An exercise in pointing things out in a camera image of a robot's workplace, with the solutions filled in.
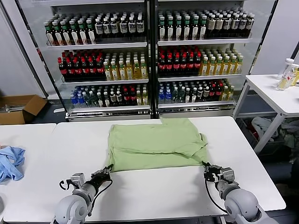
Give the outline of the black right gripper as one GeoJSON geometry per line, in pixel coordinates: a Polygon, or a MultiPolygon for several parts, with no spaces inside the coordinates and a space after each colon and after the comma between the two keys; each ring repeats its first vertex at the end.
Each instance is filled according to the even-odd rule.
{"type": "Polygon", "coordinates": [[[204,178],[207,179],[208,182],[217,182],[221,179],[222,167],[219,168],[217,165],[212,165],[204,161],[202,161],[202,165],[204,167],[204,178]]]}

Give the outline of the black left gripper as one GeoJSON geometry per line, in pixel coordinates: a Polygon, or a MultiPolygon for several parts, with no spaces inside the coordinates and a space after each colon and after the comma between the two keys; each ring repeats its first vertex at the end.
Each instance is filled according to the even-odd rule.
{"type": "Polygon", "coordinates": [[[100,187],[104,182],[109,181],[111,178],[110,173],[113,169],[113,166],[113,164],[110,164],[103,169],[97,170],[96,172],[92,173],[90,183],[94,187],[100,187]]]}

